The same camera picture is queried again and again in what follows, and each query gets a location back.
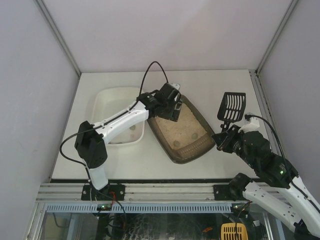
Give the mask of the black slotted litter scoop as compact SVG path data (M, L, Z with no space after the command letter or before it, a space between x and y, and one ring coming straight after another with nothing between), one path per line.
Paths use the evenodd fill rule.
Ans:
M223 123L220 125L221 131L229 129L231 123L242 120L246 108L246 93L225 92L217 113L217 118Z

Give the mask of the white plastic waste tray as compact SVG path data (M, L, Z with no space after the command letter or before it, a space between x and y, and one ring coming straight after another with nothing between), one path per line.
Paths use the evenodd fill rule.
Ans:
M113 117L131 105L137 98L138 87L115 87L100 91L95 98L91 122L96 123ZM109 142L110 145L131 145L139 142L144 135L145 123L135 124L135 130L130 127Z

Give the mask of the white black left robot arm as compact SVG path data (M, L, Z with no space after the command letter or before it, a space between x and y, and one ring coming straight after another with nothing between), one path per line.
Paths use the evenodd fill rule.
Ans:
M96 123L80 124L74 147L82 159L92 186L101 190L109 184L105 172L107 145L130 127L159 117L177 122L182 108L180 85L165 83L159 90L143 92L126 109Z

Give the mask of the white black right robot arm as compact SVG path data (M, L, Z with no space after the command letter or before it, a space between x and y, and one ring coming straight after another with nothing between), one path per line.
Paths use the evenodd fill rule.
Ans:
M287 203L261 189L243 173L238 173L228 184L229 195L234 201L244 198L259 205L281 220L294 233L296 240L320 238L319 203L307 190L297 170L288 160L272 152L270 142L260 132L244 132L233 125L212 138L219 151L235 153Z

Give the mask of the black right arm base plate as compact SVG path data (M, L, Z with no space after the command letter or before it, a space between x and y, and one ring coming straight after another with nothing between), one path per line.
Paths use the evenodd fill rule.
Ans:
M215 184L213 186L213 194L215 201L244 201L242 195L233 195L227 184Z

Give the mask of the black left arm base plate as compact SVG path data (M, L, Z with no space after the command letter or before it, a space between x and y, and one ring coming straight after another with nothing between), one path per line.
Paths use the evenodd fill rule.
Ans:
M91 184L85 184L81 191L81 200L123 201L125 192L126 186L123 184L109 184L100 190L96 190Z

